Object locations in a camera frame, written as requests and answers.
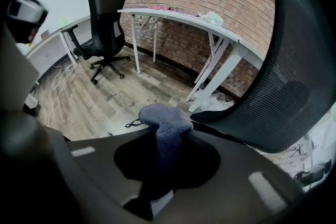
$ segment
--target chair seat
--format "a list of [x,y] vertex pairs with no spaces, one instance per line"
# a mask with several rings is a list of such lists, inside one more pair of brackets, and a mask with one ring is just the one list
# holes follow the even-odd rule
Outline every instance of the chair seat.
[[77,56],[83,56],[84,60],[88,60],[92,56],[103,56],[102,53],[98,51],[96,47],[93,45],[92,39],[89,39],[88,41],[84,42],[82,45],[80,45],[80,47],[84,55],[81,54],[78,48],[74,49],[74,54]]

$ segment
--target desk top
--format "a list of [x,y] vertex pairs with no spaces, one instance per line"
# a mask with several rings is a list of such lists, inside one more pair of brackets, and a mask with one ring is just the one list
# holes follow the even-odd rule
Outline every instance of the desk top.
[[58,28],[56,31],[54,31],[53,33],[51,33],[48,37],[46,37],[45,39],[41,40],[40,42],[38,42],[36,45],[31,46],[30,48],[21,48],[22,45],[17,45],[17,47],[19,47],[20,51],[22,52],[23,55],[25,55],[27,58],[29,58],[30,56],[32,56],[39,48],[41,48],[45,43],[47,43],[48,41],[50,41],[51,39],[53,39],[54,37],[57,37],[60,33],[60,31],[65,28],[68,27],[70,25],[75,25],[81,22],[84,22],[85,20],[90,19],[90,16],[86,16],[84,18],[81,18],[77,21],[74,21],[64,27]]
[[152,9],[152,8],[126,8],[126,9],[120,9],[118,10],[118,12],[161,17],[165,19],[174,20],[180,23],[184,23],[187,25],[191,25],[191,26],[200,28],[204,31],[211,31],[213,32],[214,35],[224,37],[224,38],[226,37],[226,38],[231,39],[232,41],[239,42],[240,44],[245,46],[247,49],[249,49],[252,53],[254,53],[262,61],[265,59],[265,55],[263,53],[261,53],[251,43],[241,38],[241,36],[239,36],[238,34],[224,27],[210,24],[204,20],[201,20],[199,17],[195,17],[192,15],[184,14],[184,13],[174,12],[170,10],[160,10],[160,9]]

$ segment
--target white cable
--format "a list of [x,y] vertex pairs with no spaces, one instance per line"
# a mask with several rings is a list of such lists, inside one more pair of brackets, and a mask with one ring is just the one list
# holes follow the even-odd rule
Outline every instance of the white cable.
[[71,66],[73,66],[73,68],[75,68],[75,65],[76,65],[75,63],[72,63],[71,65],[69,65],[68,68],[67,68],[66,70],[64,70],[64,72],[62,73],[61,78],[60,78],[59,82],[57,83],[57,85],[54,86],[55,81],[56,81],[56,78],[57,78],[58,75],[61,73],[61,71],[62,71],[62,67],[63,67],[63,66],[56,66],[56,67],[60,67],[60,70],[59,70],[58,74],[55,76],[53,83],[51,84],[51,87],[52,87],[53,90],[56,89],[57,86],[59,86],[59,84],[61,83],[64,73],[65,73],[67,70],[68,70],[68,71],[71,71],[72,69],[69,70],[69,68],[70,68]]
[[51,85],[51,87],[53,88],[53,90],[56,89],[57,86],[61,83],[61,80],[62,80],[62,78],[63,78],[63,74],[64,74],[66,71],[70,71],[69,75],[67,76],[67,79],[65,80],[65,82],[64,82],[63,85],[62,85],[61,90],[59,91],[58,95],[56,96],[56,98],[55,98],[54,101],[52,102],[52,107],[51,107],[51,109],[50,109],[50,113],[49,113],[49,117],[48,117],[48,124],[47,124],[47,127],[49,127],[49,123],[50,123],[50,115],[51,115],[51,113],[52,113],[52,111],[53,111],[53,109],[54,109],[54,104],[55,104],[56,100],[58,99],[58,97],[60,96],[60,94],[62,93],[63,88],[64,88],[65,84],[67,83],[67,80],[68,80],[68,78],[70,77],[70,75],[71,75],[71,73],[73,72],[73,70],[75,69],[75,67],[76,67],[76,63],[72,63],[71,65],[69,65],[69,66],[66,68],[66,70],[64,70],[64,72],[62,73],[62,75],[61,75],[61,79],[59,80],[59,82],[57,83],[57,85],[56,85],[55,87],[53,87],[53,85],[54,85],[54,83],[55,83],[55,80],[56,80],[57,76],[58,76],[58,75],[60,74],[60,72],[62,71],[62,69],[58,72],[58,74],[57,74],[57,75],[55,76],[55,78],[54,78],[54,82],[53,82],[53,84]]

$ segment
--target black office chair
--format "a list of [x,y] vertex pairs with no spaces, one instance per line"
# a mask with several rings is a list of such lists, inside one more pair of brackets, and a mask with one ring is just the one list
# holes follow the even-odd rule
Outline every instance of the black office chair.
[[336,100],[336,46],[318,0],[275,0],[272,39],[256,79],[225,111],[191,119],[269,153],[303,137]]
[[92,56],[103,56],[102,60],[90,65],[90,69],[93,69],[95,65],[100,65],[91,78],[93,84],[98,83],[95,77],[105,66],[111,67],[123,79],[124,74],[119,72],[112,63],[123,59],[131,60],[129,56],[115,57],[125,44],[125,35],[120,26],[120,13],[118,13],[118,10],[123,8],[124,3],[125,0],[89,0],[92,39],[82,45],[79,45],[73,31],[78,25],[69,26],[61,31],[62,33],[69,33],[76,46],[74,49],[75,55],[83,56],[85,60]]

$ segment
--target wooden floor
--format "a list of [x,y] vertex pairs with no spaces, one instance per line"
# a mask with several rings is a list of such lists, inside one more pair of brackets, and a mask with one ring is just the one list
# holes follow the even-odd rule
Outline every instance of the wooden floor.
[[[133,55],[133,51],[124,48],[118,55]],[[136,72],[134,57],[131,62],[121,60],[115,66],[124,73],[120,79],[109,67],[97,76],[98,84],[90,81],[95,70],[90,70],[91,62],[80,58],[75,69],[69,76],[64,89],[54,104],[50,115],[49,127],[60,130],[70,140],[83,140],[95,137],[118,135],[132,132],[146,126],[125,128],[127,123],[138,118],[142,107],[163,103],[182,108],[189,115],[190,105],[184,99],[194,86],[194,79],[187,74],[160,61],[152,62],[152,58],[139,53],[142,73]],[[61,63],[64,71],[71,64],[69,58]],[[55,68],[35,89],[33,96],[39,100],[41,110],[38,119],[48,124],[48,116],[63,82],[68,76],[67,71],[62,82],[56,89],[51,85],[59,68]]]

